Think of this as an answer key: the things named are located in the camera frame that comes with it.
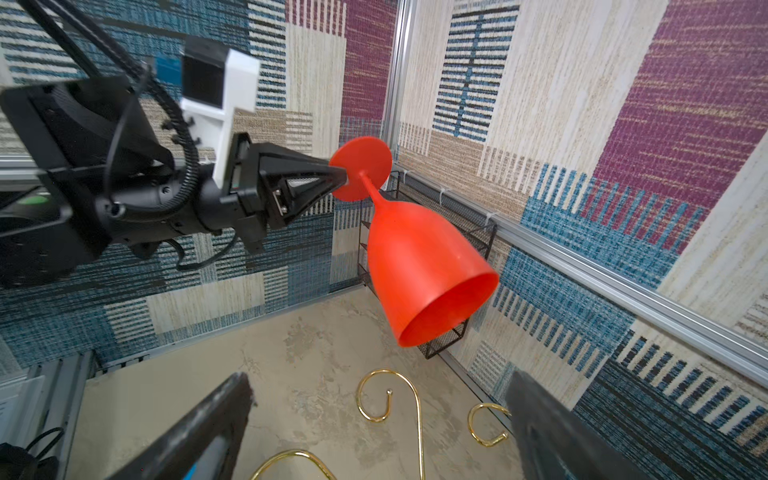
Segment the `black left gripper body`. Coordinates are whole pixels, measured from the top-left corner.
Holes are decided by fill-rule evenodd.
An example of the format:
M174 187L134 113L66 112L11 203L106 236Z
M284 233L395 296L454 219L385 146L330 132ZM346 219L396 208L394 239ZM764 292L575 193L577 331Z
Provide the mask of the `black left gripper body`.
M223 203L235 202L232 228L249 254L262 253L268 229L286 226L279 202L277 160L283 148L253 143L248 133L235 133L227 159L228 180Z

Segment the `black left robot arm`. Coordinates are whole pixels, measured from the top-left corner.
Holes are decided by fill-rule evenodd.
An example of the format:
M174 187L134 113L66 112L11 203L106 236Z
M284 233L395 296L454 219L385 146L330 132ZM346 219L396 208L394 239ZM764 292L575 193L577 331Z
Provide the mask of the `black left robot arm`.
M54 282L112 244L148 259L181 236L228 228L258 253L269 231L347 183L341 167L234 131L236 113L255 108L258 59L188 37L174 99L71 3L22 8L85 77L2 93L38 178L1 204L3 287Z

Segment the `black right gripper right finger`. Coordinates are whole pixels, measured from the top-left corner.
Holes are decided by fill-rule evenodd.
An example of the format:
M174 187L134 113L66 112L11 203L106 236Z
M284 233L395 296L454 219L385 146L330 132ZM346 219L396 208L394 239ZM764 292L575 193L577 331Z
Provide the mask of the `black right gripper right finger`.
M528 373L513 373L505 400L527 479L647 477Z

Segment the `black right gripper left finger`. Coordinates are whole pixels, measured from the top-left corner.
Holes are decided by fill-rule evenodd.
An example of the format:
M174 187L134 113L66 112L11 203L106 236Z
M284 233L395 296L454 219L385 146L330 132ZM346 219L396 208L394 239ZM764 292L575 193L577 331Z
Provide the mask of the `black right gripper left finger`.
M111 477L232 478L252 406L248 376L243 372L230 375Z

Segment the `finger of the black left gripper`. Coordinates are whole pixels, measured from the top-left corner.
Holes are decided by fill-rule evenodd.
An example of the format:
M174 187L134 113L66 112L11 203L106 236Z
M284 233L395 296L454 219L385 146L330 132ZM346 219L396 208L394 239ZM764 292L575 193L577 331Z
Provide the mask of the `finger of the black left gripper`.
M267 223L273 230L283 229L315 203L344 186L345 176L268 178L266 181Z
M256 162L256 170L264 180L319 178L332 183L346 183L348 179L342 167L331 166L326 160L273 143L251 144L248 158Z

